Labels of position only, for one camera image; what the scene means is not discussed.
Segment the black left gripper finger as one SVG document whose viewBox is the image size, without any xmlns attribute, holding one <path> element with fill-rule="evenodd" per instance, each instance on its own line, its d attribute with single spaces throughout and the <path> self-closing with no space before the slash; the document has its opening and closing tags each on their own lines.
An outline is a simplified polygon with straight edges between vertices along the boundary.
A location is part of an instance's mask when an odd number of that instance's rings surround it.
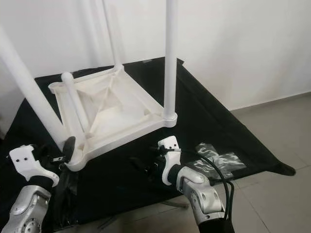
<svg viewBox="0 0 311 233">
<path fill-rule="evenodd" d="M 76 146 L 76 137 L 69 137 L 64 142 L 64 147 L 62 149 L 63 158 L 62 162 L 68 163 L 71 161 L 71 158 L 73 157 L 73 154 L 75 152 L 75 146 Z"/>
</svg>

